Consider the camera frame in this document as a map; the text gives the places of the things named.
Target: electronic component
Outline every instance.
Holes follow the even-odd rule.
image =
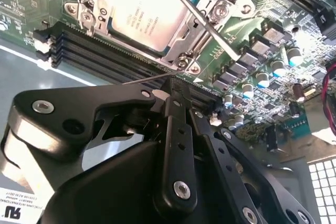
[[[210,117],[209,123],[212,126],[218,127],[222,124],[222,121],[220,119],[218,119],[218,114],[217,113],[213,113],[212,116]]]
[[[301,114],[299,104],[297,102],[290,102],[289,112],[292,118],[298,118]]]
[[[268,152],[283,152],[279,144],[285,143],[288,138],[288,131],[280,125],[271,125],[265,129],[266,150]]]
[[[300,48],[292,47],[286,51],[288,62],[291,67],[296,67],[303,63],[303,55]]]
[[[247,67],[253,66],[258,61],[258,54],[251,50],[248,46],[244,46],[240,53],[241,57],[238,62]]]
[[[294,84],[292,89],[293,89],[294,98],[297,102],[305,101],[305,95],[304,95],[305,93],[303,91],[303,87],[301,84],[299,83]]]
[[[223,99],[224,106],[230,107],[232,105],[233,96],[231,94],[227,94]]]
[[[317,80],[322,80],[325,75],[326,75],[325,73],[323,73],[321,71],[318,71],[315,74],[313,74],[312,76]]]
[[[336,42],[336,19],[333,10],[316,9],[313,17],[321,33],[325,36],[324,42],[328,45],[334,45]]]
[[[220,76],[220,79],[223,80],[225,83],[232,85],[235,83],[235,81],[238,79],[237,76],[233,75],[232,73],[229,72],[224,72]]]
[[[271,63],[271,68],[274,77],[283,77],[287,72],[285,63],[282,60],[273,61]]]
[[[235,62],[231,66],[228,67],[228,70],[233,73],[236,73],[238,76],[241,76],[247,71],[247,68]]]
[[[275,106],[274,106],[273,104],[271,104],[271,103],[268,103],[268,104],[266,104],[266,105],[264,106],[264,108],[265,108],[266,110],[272,110],[272,109],[275,108]]]
[[[281,121],[282,119],[284,119],[284,117],[283,117],[283,115],[281,115],[279,113],[275,113],[275,114],[272,115],[272,119],[277,122],[277,121]]]
[[[256,34],[250,36],[250,48],[260,55],[264,55],[270,50],[270,42],[263,36]]]
[[[277,90],[280,87],[281,87],[280,84],[274,81],[274,82],[272,82],[270,84],[270,86],[268,87],[268,89],[270,89],[270,90]]]
[[[213,79],[212,85],[215,88],[218,88],[220,90],[227,90],[229,85],[224,83],[223,81],[219,80],[218,78],[219,78],[219,75],[217,74]]]
[[[254,96],[254,87],[251,83],[243,84],[243,97],[246,99],[251,99]]]
[[[261,89],[268,88],[269,87],[269,78],[268,73],[262,72],[258,73],[256,75],[257,81],[258,81],[258,87]]]
[[[238,106],[243,103],[243,100],[240,97],[234,96],[232,102],[234,106]]]
[[[315,85],[308,86],[303,90],[303,93],[304,93],[305,97],[308,97],[308,96],[314,94],[315,92],[316,92],[316,86]]]
[[[230,109],[230,113],[231,114],[237,114],[237,113],[239,113],[240,111],[238,110],[238,109],[236,109],[236,108],[231,108]]]
[[[230,119],[227,124],[228,124],[228,129],[230,131],[234,131],[235,129],[237,129],[234,119]]]
[[[241,127],[244,125],[244,116],[243,115],[236,115],[235,116],[235,126]]]
[[[265,18],[261,23],[261,32],[265,39],[271,41],[274,44],[279,43],[279,41],[285,37],[283,27],[274,23],[269,18]]]

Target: screw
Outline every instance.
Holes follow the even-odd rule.
[[[186,183],[183,181],[176,181],[173,185],[174,191],[178,198],[189,199],[190,198],[190,189]]]
[[[142,90],[141,93],[145,96],[145,97],[151,97],[151,94],[146,91],[146,90]]]
[[[94,2],[93,0],[89,0],[89,1],[88,1],[88,4],[89,4],[89,6],[94,6],[94,5],[95,5],[95,2]]]
[[[227,138],[227,139],[231,139],[231,135],[230,135],[230,133],[224,131],[224,129],[221,129],[220,132],[221,132],[221,134],[222,134],[223,136],[225,136],[225,138]]]
[[[188,62],[184,61],[184,60],[181,60],[178,62],[177,66],[179,68],[185,68],[186,66],[188,66]]]
[[[299,214],[299,216],[301,217],[301,219],[302,219],[305,223],[309,224],[309,220],[308,220],[307,216],[306,216],[303,212],[298,211],[298,214]]]
[[[243,214],[245,216],[245,218],[247,219],[247,221],[250,224],[257,224],[258,223],[258,219],[257,216],[255,215],[255,213],[249,209],[248,207],[244,207],[243,208]]]
[[[218,3],[213,10],[213,15],[215,16],[215,18],[217,19],[221,19],[224,18],[228,15],[229,13],[229,7],[226,3],[224,2],[220,2]]]
[[[249,5],[244,5],[244,6],[243,6],[243,10],[241,10],[241,11],[242,11],[243,14],[248,14],[248,13],[251,12],[251,10],[252,10],[252,7],[251,7],[251,6],[249,6]]]
[[[198,66],[193,66],[193,67],[191,67],[190,70],[191,70],[192,73],[198,73],[200,71],[200,68]]]
[[[44,100],[35,101],[32,107],[35,112],[40,114],[50,114],[55,109],[51,102]]]
[[[74,8],[72,5],[68,5],[67,10],[71,14],[75,14],[77,12],[76,8]]]
[[[83,18],[84,18],[86,21],[91,21],[91,16],[90,16],[89,14],[84,13],[84,14],[83,14]]]
[[[202,115],[201,112],[196,111],[196,112],[195,112],[195,115],[197,115],[199,118],[203,118],[203,115]]]

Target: green circuit board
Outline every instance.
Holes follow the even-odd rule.
[[[43,20],[51,26],[57,21],[61,21],[80,29],[77,22],[66,14],[64,10],[66,1],[77,0],[0,0],[0,20],[8,25],[7,31],[0,31],[0,38],[19,44],[30,51],[35,51],[33,31],[45,28]],[[336,7],[334,0],[320,1],[329,8],[335,9]],[[255,138],[268,123],[284,121],[288,118],[288,102],[292,99],[291,87],[294,83],[299,81],[304,87],[315,85],[317,91],[311,97],[317,95],[321,89],[321,78],[314,77],[314,74],[325,73],[325,62],[331,60],[335,55],[335,48],[322,42],[322,35],[313,17],[296,4],[289,0],[253,0],[253,2],[257,8],[253,18],[245,20],[231,18],[220,32],[231,47],[238,50],[241,44],[248,40],[249,34],[255,29],[260,30],[261,22],[265,18],[270,18],[273,21],[280,21],[287,31],[291,31],[297,26],[300,27],[302,36],[298,39],[298,43],[304,51],[304,62],[295,68],[288,67],[288,73],[284,77],[275,78],[271,74],[270,62],[281,57],[281,53],[280,50],[268,53],[265,62],[258,63],[255,70],[240,78],[236,85],[223,91],[212,85],[213,76],[220,73],[222,66],[229,65],[231,61],[223,49],[215,41],[211,41],[198,59],[202,69],[201,73],[196,76],[181,75],[181,78],[212,94],[223,97],[230,93],[242,98],[242,84],[249,82],[256,87],[256,73],[261,71],[269,73],[270,87],[273,88],[255,88],[253,99],[244,99],[227,112],[231,117],[236,114],[245,116],[246,126],[239,129],[237,134],[247,140]],[[258,119],[260,124],[256,124],[255,119]]]

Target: hole in bracket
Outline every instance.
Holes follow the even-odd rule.
[[[65,120],[62,127],[66,132],[72,135],[79,135],[85,131],[84,125],[76,119]]]
[[[231,166],[227,165],[227,166],[226,166],[226,169],[227,169],[229,172],[232,172],[232,167],[231,167]]]
[[[295,216],[295,214],[291,210],[286,209],[286,214],[292,222],[294,222],[295,224],[299,224],[298,218]]]
[[[185,146],[184,146],[183,144],[178,143],[177,145],[178,145],[178,147],[179,147],[181,150],[183,150],[183,151],[185,150]]]

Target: connector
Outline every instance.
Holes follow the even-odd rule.
[[[336,19],[335,13],[332,10],[316,9],[314,19],[317,26],[320,28],[322,35],[325,36],[324,42],[327,45],[336,44]]]

